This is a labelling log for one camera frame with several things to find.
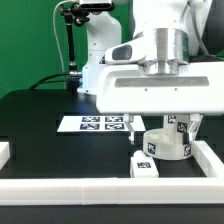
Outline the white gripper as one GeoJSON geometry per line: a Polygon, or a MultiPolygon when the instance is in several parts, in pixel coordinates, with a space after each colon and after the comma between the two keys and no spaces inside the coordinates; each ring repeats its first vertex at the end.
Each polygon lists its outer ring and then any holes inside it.
{"type": "Polygon", "coordinates": [[[134,116],[190,114],[183,143],[195,141],[202,116],[224,113],[224,62],[184,65],[175,75],[145,75],[138,65],[106,67],[99,78],[96,106],[104,114],[125,114],[135,143],[134,116]]]}

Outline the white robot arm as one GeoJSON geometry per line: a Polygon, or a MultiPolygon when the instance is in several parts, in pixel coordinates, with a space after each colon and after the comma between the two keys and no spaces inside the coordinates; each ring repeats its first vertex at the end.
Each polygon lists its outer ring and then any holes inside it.
{"type": "Polygon", "coordinates": [[[184,145],[195,138],[204,115],[224,114],[224,61],[206,55],[201,33],[212,0],[133,0],[134,35],[105,52],[96,92],[103,114],[168,115],[175,122],[160,130],[184,145]]]}

